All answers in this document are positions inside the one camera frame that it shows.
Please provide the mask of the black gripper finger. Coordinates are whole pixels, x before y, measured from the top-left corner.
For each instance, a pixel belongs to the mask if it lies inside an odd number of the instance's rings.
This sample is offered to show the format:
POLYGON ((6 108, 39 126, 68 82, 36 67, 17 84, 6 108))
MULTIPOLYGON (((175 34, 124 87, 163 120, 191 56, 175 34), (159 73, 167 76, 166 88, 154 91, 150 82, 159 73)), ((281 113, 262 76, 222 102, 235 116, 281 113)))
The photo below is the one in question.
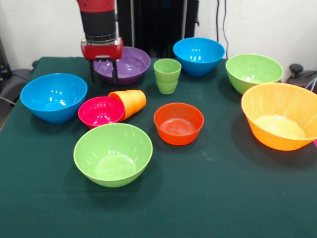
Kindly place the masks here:
POLYGON ((92 82, 96 83, 97 79, 96 79, 96 74, 95 74, 96 72, 95 72, 95 69, 94 69, 94 61, 90 60, 89 64, 90 64, 90 72, 91 72, 92 82))
POLYGON ((111 62, 112 62, 112 67, 113 67, 113 69, 112 69, 112 78, 113 78, 114 83, 117 83, 117 81, 118 81, 117 63, 116 63, 117 60, 116 59, 112 59, 111 62))

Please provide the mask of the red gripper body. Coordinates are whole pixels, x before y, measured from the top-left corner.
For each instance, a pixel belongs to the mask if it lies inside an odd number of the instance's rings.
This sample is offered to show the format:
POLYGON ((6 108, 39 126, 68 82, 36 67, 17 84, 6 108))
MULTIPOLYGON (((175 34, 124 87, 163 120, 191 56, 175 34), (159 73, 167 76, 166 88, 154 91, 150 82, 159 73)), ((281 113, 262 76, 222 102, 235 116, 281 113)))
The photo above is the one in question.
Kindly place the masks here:
POLYGON ((118 37, 114 41, 105 43, 91 43, 82 39, 81 51, 86 60, 117 60, 123 55, 123 39, 118 37))

